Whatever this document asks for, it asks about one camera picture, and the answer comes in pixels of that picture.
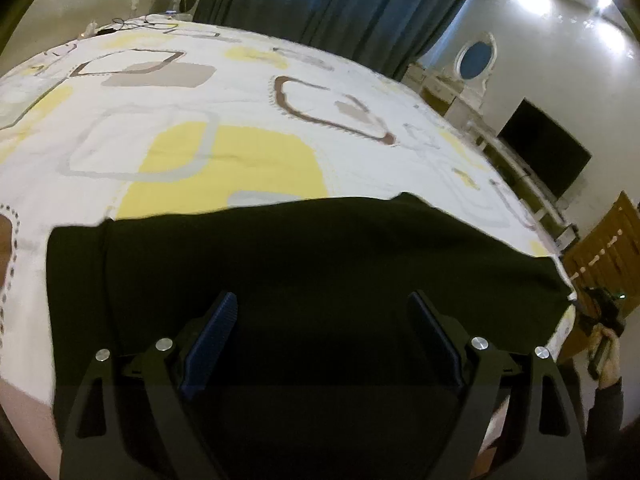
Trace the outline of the person's right forearm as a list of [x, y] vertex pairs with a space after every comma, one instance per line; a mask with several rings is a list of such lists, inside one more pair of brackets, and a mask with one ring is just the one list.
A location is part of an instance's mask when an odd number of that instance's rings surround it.
[[603, 479], [608, 463], [614, 460], [616, 446], [620, 443], [623, 411], [624, 393], [620, 378], [612, 385], [596, 391], [582, 440], [589, 479]]

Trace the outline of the person's right hand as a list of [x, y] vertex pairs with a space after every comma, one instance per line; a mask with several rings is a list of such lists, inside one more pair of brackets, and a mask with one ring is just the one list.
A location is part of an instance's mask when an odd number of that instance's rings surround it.
[[589, 336], [588, 356], [592, 358], [596, 354], [602, 341], [605, 341], [608, 351], [605, 352], [604, 358], [601, 360], [598, 378], [600, 390], [610, 388], [620, 380], [620, 340], [614, 330], [602, 324], [594, 326]]

